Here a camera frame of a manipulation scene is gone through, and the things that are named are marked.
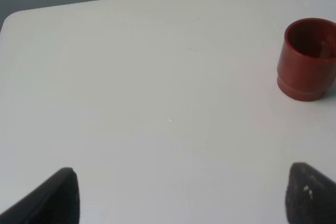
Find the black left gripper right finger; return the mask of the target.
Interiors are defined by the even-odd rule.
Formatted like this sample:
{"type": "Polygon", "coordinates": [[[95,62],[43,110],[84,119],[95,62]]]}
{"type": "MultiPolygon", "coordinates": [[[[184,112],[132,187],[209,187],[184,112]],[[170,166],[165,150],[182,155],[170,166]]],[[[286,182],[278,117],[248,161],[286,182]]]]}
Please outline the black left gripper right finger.
{"type": "Polygon", "coordinates": [[[307,163],[293,163],[285,209],[290,224],[334,224],[335,182],[307,163]]]}

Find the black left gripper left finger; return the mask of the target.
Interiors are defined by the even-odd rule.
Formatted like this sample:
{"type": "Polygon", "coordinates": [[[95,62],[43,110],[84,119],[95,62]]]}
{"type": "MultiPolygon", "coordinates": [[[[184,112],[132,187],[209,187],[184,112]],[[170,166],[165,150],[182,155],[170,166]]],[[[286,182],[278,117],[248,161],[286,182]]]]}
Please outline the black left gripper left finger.
{"type": "Polygon", "coordinates": [[[70,167],[55,172],[19,202],[1,213],[1,223],[79,223],[78,178],[70,167]]]}

